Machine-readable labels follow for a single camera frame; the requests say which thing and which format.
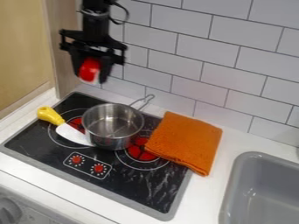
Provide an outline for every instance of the stove control knob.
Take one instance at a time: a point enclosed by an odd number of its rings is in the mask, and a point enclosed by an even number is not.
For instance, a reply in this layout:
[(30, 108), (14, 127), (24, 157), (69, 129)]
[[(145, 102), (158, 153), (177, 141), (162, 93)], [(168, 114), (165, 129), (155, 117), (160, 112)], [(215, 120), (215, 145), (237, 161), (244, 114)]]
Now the stove control knob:
[(95, 172), (103, 172), (103, 170), (104, 170), (104, 167), (103, 167), (103, 165), (102, 164), (97, 164), (97, 165), (95, 165), (94, 166), (94, 171)]
[(72, 162), (75, 165), (78, 165), (82, 162), (82, 158), (81, 157), (72, 157)]

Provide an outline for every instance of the black stovetop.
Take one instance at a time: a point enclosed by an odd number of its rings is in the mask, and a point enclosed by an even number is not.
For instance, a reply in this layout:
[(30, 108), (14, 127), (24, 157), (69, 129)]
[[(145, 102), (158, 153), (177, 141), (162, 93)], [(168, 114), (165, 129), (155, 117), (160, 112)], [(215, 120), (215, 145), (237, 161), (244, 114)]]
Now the black stovetop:
[[(72, 94), (55, 110), (78, 130), (83, 113), (105, 103), (83, 94)], [(144, 115), (139, 137), (126, 150), (106, 151), (72, 143), (58, 136), (53, 125), (36, 121), (14, 136), (5, 147), (76, 178), (104, 188), (159, 213), (170, 211), (187, 168), (144, 151), (152, 130), (160, 119)]]

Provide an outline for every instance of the control panel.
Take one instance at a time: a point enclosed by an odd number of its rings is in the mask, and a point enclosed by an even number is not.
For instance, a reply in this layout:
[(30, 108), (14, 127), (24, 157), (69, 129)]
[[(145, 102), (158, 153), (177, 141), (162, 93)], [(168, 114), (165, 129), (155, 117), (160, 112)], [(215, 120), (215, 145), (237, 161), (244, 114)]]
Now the control panel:
[(96, 179), (104, 179), (112, 170), (110, 164), (79, 152), (73, 152), (66, 158), (63, 164)]

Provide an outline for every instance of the tile wall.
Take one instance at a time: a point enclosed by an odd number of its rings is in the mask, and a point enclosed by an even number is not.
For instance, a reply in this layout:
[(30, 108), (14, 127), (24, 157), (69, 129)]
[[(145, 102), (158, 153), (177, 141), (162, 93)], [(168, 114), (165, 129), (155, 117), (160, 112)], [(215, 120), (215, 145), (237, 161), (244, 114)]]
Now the tile wall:
[[(119, 0), (128, 63), (102, 88), (299, 145), (299, 1)], [(123, 19), (113, 8), (114, 18)]]

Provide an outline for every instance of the gray sink basin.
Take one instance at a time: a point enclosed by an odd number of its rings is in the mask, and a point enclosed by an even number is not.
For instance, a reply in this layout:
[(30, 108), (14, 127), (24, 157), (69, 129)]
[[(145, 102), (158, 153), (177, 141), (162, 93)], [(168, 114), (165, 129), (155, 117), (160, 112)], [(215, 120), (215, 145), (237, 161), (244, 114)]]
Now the gray sink basin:
[(259, 152), (238, 156), (219, 224), (298, 224), (299, 165)]

